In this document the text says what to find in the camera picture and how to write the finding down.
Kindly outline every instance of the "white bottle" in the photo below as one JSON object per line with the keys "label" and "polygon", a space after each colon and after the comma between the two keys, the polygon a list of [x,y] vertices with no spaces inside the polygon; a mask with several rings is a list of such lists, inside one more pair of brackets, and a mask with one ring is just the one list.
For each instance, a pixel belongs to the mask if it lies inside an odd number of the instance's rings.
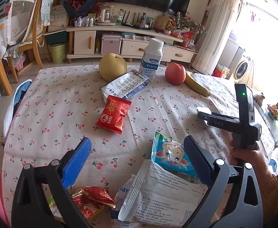
{"label": "white bottle", "polygon": [[117,16],[116,25],[119,25],[119,26],[121,25],[122,18],[123,18],[123,9],[120,9],[118,16]]}
{"label": "white bottle", "polygon": [[162,47],[163,41],[159,39],[151,39],[148,46],[144,50],[139,72],[149,78],[149,83],[153,82],[162,59]]}

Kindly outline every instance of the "brown sleeve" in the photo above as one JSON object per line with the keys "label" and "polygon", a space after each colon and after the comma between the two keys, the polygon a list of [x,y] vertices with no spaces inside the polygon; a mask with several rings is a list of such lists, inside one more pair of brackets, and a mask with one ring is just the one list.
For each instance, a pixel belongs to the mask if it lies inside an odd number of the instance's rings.
{"label": "brown sleeve", "polygon": [[273,175],[271,181],[261,191],[262,207],[264,209],[264,225],[278,211],[278,175]]}

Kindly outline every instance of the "white bottle cap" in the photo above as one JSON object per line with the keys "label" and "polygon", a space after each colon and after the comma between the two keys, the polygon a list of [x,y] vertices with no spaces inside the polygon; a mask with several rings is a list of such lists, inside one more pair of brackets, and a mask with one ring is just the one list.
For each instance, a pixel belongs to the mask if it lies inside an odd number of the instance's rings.
{"label": "white bottle cap", "polygon": [[148,45],[153,48],[162,49],[163,41],[161,41],[159,39],[150,39],[150,42]]}

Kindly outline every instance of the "metal bolt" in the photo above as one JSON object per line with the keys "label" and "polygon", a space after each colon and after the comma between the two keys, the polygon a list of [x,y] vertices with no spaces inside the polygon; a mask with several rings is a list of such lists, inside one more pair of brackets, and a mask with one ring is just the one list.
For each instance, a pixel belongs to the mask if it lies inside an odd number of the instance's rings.
{"label": "metal bolt", "polygon": [[216,164],[224,165],[224,161],[222,159],[216,159]]}
{"label": "metal bolt", "polygon": [[60,161],[58,160],[58,159],[54,159],[52,162],[50,162],[50,164],[52,165],[52,166],[56,166],[56,165],[58,165],[60,163]]}
{"label": "metal bolt", "polygon": [[24,165],[23,168],[24,168],[25,170],[28,170],[28,169],[30,168],[30,164]]}
{"label": "metal bolt", "polygon": [[252,169],[252,165],[250,163],[245,163],[244,166],[247,168],[247,169]]}

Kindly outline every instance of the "barcode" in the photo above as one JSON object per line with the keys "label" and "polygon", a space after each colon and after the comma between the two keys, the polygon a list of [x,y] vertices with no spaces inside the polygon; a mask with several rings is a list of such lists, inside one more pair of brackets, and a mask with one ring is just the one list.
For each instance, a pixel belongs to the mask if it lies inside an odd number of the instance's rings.
{"label": "barcode", "polygon": [[129,228],[130,227],[130,222],[122,221],[120,227],[121,228]]}
{"label": "barcode", "polygon": [[186,210],[186,212],[184,213],[181,224],[184,224],[189,219],[189,217],[191,217],[192,214],[193,214],[193,211]]}

